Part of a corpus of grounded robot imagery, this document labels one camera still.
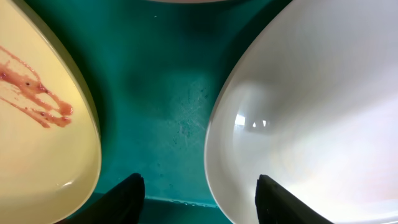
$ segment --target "dishware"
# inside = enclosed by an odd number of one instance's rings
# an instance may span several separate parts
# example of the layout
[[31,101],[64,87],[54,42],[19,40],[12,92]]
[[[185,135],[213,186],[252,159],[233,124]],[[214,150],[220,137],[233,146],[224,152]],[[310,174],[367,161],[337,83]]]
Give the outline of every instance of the dishware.
[[251,44],[213,109],[208,185],[258,223],[269,175],[333,223],[398,222],[398,1],[292,1]]
[[72,58],[22,1],[0,0],[0,223],[55,223],[94,191],[96,111]]

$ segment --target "yellow plate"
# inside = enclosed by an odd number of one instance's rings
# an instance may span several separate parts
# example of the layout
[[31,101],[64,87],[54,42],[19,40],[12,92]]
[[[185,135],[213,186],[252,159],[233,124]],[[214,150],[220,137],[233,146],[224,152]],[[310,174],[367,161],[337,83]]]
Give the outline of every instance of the yellow plate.
[[0,0],[0,223],[54,223],[88,199],[101,167],[92,102],[48,27]]

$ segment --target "sauce stain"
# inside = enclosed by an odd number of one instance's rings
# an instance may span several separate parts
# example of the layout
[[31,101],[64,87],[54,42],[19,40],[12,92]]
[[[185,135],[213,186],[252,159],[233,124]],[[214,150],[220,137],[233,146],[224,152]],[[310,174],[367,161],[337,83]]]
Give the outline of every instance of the sauce stain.
[[[10,53],[4,47],[0,46],[0,50],[8,54],[12,59],[18,61],[25,68],[29,69],[32,72],[33,76],[36,77],[36,79],[33,79],[28,77],[27,75],[22,76],[18,74],[17,72],[9,68],[10,61],[8,61],[5,64],[0,63],[0,81],[14,85],[17,88],[17,90],[19,90],[19,91],[13,90],[15,93],[26,97],[28,100],[35,103],[37,106],[42,107],[45,111],[39,111],[33,108],[28,109],[28,107],[18,106],[15,103],[3,98],[2,96],[0,96],[0,100],[9,103],[11,106],[17,108],[21,112],[25,113],[27,116],[30,116],[36,122],[41,124],[44,128],[49,128],[50,127],[49,123],[56,124],[57,126],[60,126],[62,128],[70,124],[71,119],[66,116],[72,115],[73,113],[72,106],[62,101],[56,94],[48,90],[41,82],[37,72],[35,72],[35,70],[33,70],[33,68],[31,68],[28,64],[26,64],[21,59]],[[54,108],[53,106],[49,105],[48,103],[38,98],[37,95],[41,93],[45,93],[49,97],[51,97],[51,99],[53,99],[54,102],[56,102],[56,104],[58,105],[58,108]],[[60,113],[62,117],[58,118],[50,114],[49,111],[51,110]]]

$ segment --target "red stain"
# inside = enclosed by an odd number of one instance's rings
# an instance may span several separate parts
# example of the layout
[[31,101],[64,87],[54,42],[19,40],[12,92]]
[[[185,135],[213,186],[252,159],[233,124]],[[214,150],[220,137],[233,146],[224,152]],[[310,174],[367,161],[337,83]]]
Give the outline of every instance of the red stain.
[[[19,92],[16,92],[18,95],[22,95],[26,97],[28,100],[34,102],[37,106],[42,107],[45,111],[37,111],[33,108],[28,110],[27,107],[20,107],[15,103],[12,103],[5,98],[0,96],[0,100],[3,100],[9,103],[11,106],[19,109],[26,115],[30,116],[32,119],[40,123],[43,127],[49,128],[49,123],[56,124],[60,127],[65,127],[66,125],[71,123],[71,119],[65,116],[72,115],[73,108],[70,104],[62,101],[56,94],[52,93],[48,90],[40,80],[39,75],[25,62],[21,59],[10,53],[8,50],[0,46],[0,50],[8,54],[12,59],[17,60],[23,66],[28,68],[32,74],[36,77],[36,80],[28,77],[27,75],[22,76],[17,72],[11,70],[8,67],[8,63],[1,64],[0,63],[0,81],[4,81],[14,85],[16,88],[19,89]],[[50,96],[54,102],[58,105],[58,108],[54,108],[53,106],[49,105],[48,103],[44,102],[43,100],[37,98],[38,94],[45,93]],[[57,111],[62,115],[62,117],[58,118],[54,115],[50,114],[49,111],[54,110]]]

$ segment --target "green surface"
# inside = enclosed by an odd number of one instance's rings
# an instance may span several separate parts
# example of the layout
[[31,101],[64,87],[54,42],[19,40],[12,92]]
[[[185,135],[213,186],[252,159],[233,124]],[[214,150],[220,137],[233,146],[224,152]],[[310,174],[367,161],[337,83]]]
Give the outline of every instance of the green surface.
[[147,198],[214,207],[203,167],[212,107],[240,56],[288,2],[27,0],[96,103],[103,146],[96,194],[138,172]]

